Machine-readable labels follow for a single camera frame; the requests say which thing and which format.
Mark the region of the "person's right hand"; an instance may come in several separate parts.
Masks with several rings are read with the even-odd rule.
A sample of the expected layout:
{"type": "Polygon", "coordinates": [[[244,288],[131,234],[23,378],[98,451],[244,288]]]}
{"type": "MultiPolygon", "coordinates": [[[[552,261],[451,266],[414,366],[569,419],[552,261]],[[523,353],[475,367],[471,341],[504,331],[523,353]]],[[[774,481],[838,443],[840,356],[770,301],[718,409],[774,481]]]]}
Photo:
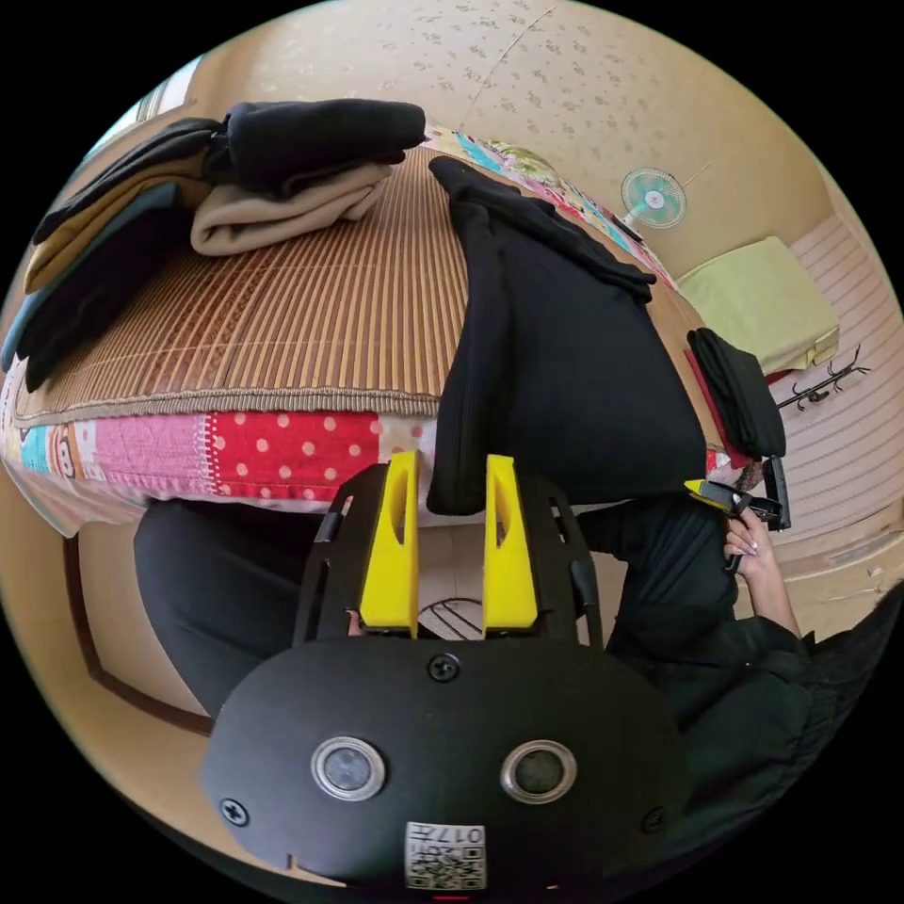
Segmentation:
{"type": "Polygon", "coordinates": [[[723,551],[739,557],[737,573],[748,583],[781,575],[767,529],[750,508],[728,519],[723,551]]]}

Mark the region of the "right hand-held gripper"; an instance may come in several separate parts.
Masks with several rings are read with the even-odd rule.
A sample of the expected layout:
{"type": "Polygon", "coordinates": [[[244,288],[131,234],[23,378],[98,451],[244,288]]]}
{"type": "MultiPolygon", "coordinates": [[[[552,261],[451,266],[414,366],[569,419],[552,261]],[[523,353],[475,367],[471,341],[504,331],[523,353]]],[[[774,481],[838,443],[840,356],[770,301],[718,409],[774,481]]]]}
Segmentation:
{"type": "MultiPolygon", "coordinates": [[[[730,485],[709,479],[694,479],[685,482],[685,489],[695,501],[720,510],[727,510],[727,522],[730,517],[742,513],[745,509],[751,509],[763,522],[760,518],[760,511],[757,509],[759,503],[755,502],[746,493],[742,494],[735,491],[735,488],[730,485]]],[[[722,546],[723,563],[729,571],[737,573],[739,557],[728,558],[725,556],[723,551],[724,540],[722,546]]]]}

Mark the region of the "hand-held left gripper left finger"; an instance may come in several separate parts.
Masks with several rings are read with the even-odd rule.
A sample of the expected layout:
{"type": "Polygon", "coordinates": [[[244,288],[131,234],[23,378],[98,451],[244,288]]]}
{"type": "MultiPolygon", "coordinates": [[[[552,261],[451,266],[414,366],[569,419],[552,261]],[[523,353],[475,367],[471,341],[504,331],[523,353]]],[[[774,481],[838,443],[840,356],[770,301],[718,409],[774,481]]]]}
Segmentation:
{"type": "Polygon", "coordinates": [[[395,453],[385,470],[359,607],[369,632],[417,637],[418,511],[418,453],[395,453]]]}

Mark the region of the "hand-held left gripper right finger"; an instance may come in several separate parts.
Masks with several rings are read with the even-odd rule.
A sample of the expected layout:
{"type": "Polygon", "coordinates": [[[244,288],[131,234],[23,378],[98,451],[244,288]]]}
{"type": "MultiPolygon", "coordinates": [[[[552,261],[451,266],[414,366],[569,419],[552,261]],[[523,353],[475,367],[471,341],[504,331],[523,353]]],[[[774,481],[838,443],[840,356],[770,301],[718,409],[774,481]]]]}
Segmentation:
{"type": "Polygon", "coordinates": [[[528,632],[539,617],[514,459],[487,458],[483,635],[528,632]]]}

